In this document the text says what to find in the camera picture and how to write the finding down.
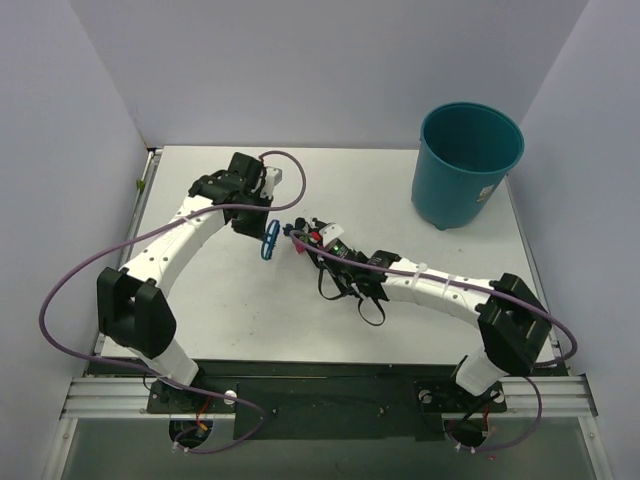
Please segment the blue brush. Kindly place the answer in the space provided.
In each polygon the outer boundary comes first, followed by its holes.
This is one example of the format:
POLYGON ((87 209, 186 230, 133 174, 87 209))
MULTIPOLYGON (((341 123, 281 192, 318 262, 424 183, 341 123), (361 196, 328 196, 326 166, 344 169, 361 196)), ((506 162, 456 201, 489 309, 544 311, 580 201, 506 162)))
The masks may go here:
POLYGON ((275 249, 275 245, 278 239, 278 236, 281 231, 280 221, 277 219, 273 219, 267 226, 267 229, 264 233, 261 248, 260 248, 260 257, 264 261, 269 261, 273 257, 273 251, 275 249))

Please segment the black slotted scoop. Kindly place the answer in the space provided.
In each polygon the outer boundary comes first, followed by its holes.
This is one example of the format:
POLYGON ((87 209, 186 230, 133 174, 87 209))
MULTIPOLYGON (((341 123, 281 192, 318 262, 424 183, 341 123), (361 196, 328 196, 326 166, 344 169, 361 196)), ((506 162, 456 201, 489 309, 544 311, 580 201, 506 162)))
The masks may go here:
MULTIPOLYGON (((300 231, 302 233, 298 238, 303 238, 305 245, 310 245, 314 248, 319 248, 323 246, 323 240, 321 235, 319 234, 320 226, 318 224, 317 218, 312 218, 307 220, 303 217, 298 217, 293 223, 287 223, 284 227, 284 235, 286 237, 291 236, 292 231, 300 231)), ((318 255, 308 249, 303 254, 306 255, 315 267, 319 266, 320 259, 318 255)))

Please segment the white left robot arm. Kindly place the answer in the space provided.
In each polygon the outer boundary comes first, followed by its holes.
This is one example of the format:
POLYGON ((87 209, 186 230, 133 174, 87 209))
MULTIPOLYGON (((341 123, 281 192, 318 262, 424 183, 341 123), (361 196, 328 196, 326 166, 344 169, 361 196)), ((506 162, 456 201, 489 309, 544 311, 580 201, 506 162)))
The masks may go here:
POLYGON ((282 170, 236 152, 229 167, 197 179, 172 218, 179 224, 158 235, 120 269, 97 279, 99 331, 129 349, 161 377, 174 380, 170 399, 181 410, 200 408, 199 367, 175 339, 177 322, 167 297, 180 273, 226 225, 261 240, 282 170))

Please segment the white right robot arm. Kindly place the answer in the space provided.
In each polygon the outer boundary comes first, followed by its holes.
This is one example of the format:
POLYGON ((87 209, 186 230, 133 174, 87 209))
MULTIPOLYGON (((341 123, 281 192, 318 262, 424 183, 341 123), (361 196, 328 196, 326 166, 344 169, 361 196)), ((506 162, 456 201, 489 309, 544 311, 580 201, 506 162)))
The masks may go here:
POLYGON ((535 294, 519 277, 497 280, 434 270, 397 253, 377 250, 367 256, 340 240, 308 250, 339 293, 332 298, 410 303, 464 322, 479 332, 480 343, 465 352, 447 383, 449 402, 468 409, 506 376, 527 376, 551 359, 551 323, 535 294))

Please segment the teal plastic bin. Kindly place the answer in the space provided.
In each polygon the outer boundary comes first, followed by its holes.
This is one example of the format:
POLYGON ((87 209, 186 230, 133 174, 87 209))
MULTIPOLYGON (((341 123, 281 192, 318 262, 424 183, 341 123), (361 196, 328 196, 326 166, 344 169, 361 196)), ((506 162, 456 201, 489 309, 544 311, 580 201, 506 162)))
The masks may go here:
POLYGON ((525 149, 518 125, 483 104, 441 105, 424 118, 411 187, 417 213, 440 230, 468 225, 525 149))

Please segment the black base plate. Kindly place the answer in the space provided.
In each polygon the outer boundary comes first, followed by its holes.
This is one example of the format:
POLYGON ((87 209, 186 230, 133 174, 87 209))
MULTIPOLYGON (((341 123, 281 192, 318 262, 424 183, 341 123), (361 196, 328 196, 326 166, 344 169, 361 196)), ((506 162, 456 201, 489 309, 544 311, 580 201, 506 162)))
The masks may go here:
POLYGON ((257 423, 257 440, 439 440, 443 418, 464 419, 478 432, 483 413, 503 413, 500 383, 474 397, 454 382, 452 365, 309 363, 202 360, 197 385, 237 394, 249 406, 206 400, 156 381, 147 407, 152 414, 232 414, 234 434, 257 423))

